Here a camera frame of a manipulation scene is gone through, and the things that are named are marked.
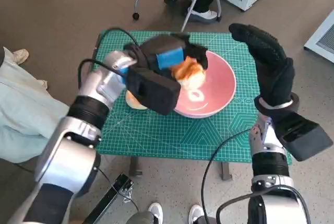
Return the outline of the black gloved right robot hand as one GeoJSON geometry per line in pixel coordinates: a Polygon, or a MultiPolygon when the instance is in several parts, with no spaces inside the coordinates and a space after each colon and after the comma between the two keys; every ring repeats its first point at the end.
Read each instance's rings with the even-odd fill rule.
{"type": "Polygon", "coordinates": [[[233,23],[235,41],[245,43],[256,66],[260,97],[271,107],[291,101],[295,70],[277,38],[252,25],[233,23]]]}

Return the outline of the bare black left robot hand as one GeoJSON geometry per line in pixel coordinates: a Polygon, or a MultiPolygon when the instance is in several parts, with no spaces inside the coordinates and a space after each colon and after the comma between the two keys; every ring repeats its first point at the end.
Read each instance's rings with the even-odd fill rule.
{"type": "Polygon", "coordinates": [[[160,34],[139,46],[143,63],[159,72],[181,64],[187,57],[194,59],[204,70],[208,68],[207,48],[189,41],[190,35],[182,33],[160,34]]]}

